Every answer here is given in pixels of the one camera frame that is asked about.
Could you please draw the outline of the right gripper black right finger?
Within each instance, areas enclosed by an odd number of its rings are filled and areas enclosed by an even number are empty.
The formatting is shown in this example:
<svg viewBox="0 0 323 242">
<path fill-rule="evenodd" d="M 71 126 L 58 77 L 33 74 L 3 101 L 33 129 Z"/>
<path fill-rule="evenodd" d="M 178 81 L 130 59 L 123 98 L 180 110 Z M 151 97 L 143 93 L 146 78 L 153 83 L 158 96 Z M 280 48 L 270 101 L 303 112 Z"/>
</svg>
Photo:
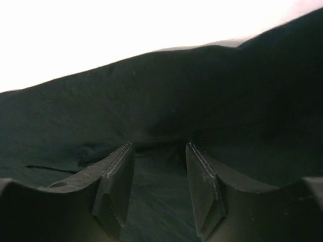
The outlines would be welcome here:
<svg viewBox="0 0 323 242">
<path fill-rule="evenodd" d="M 220 163 L 192 143 L 186 165 L 202 241 L 322 241 L 322 178 L 277 188 Z"/>
</svg>

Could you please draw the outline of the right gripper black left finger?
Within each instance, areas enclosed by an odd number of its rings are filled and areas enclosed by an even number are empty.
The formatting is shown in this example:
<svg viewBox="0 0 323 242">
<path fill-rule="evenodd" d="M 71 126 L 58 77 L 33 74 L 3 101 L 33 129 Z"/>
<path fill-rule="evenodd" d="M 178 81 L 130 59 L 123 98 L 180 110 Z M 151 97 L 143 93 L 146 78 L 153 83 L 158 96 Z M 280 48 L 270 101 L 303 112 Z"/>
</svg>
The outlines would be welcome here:
<svg viewBox="0 0 323 242">
<path fill-rule="evenodd" d="M 1 179 L 1 241 L 118 241 L 134 175 L 130 143 L 49 187 Z"/>
</svg>

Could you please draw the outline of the black t-shirt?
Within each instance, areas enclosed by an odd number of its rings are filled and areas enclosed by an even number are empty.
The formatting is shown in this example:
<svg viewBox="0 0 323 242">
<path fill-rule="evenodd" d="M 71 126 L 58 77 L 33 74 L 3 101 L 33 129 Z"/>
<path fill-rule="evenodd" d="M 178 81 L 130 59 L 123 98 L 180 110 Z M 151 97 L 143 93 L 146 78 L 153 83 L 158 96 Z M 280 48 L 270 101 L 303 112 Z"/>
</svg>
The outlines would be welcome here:
<svg viewBox="0 0 323 242">
<path fill-rule="evenodd" d="M 188 143 L 277 188 L 322 178 L 322 9 L 238 47 L 151 52 L 1 94 L 1 179 L 49 187 L 128 143 L 118 241 L 202 241 Z"/>
</svg>

